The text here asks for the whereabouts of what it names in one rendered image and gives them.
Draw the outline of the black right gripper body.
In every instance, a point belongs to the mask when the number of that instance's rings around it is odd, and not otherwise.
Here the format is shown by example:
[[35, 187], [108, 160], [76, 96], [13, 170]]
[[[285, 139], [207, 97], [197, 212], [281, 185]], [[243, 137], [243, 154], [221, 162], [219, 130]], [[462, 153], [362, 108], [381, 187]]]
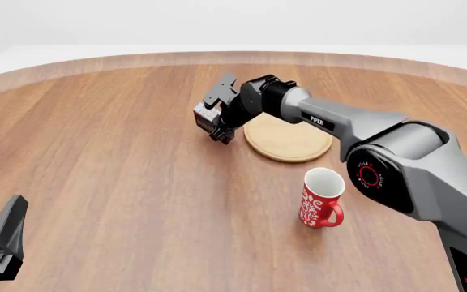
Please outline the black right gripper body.
[[221, 113], [216, 126], [218, 131], [234, 131], [251, 119], [251, 114], [245, 109], [242, 97], [235, 97], [229, 104], [221, 103]]

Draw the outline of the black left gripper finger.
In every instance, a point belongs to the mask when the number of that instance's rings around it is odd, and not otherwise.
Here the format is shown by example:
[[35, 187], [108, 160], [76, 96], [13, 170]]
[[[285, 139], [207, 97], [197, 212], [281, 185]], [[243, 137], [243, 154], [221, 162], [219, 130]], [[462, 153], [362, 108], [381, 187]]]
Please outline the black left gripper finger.
[[13, 195], [0, 212], [0, 251], [5, 255], [24, 257], [24, 220], [28, 202], [21, 195]]

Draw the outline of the chocolate pudding box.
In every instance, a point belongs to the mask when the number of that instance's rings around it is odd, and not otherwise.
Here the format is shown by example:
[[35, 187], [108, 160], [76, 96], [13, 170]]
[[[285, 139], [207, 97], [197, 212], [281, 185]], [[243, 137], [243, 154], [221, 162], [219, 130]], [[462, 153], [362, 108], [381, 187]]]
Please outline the chocolate pudding box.
[[203, 102], [200, 102], [194, 107], [193, 113], [196, 125], [207, 133], [212, 133], [215, 130], [221, 116], [221, 112], [218, 109], [206, 109]]

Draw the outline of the round wooden plate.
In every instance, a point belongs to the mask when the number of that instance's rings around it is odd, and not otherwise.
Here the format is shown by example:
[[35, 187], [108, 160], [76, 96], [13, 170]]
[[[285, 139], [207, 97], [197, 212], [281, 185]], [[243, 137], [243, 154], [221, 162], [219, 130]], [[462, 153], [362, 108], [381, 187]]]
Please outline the round wooden plate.
[[261, 114], [243, 126], [246, 142], [259, 155], [270, 160], [302, 163], [322, 157], [331, 147], [333, 137], [309, 123], [281, 121]]

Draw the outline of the red mug with white pattern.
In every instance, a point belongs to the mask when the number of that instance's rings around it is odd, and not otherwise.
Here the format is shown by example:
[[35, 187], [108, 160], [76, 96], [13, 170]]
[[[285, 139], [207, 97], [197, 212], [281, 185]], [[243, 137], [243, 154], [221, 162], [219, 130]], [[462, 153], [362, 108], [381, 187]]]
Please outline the red mug with white pattern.
[[345, 191], [344, 179], [334, 170], [315, 167], [303, 179], [299, 218], [309, 228], [339, 226], [345, 214], [338, 200]]

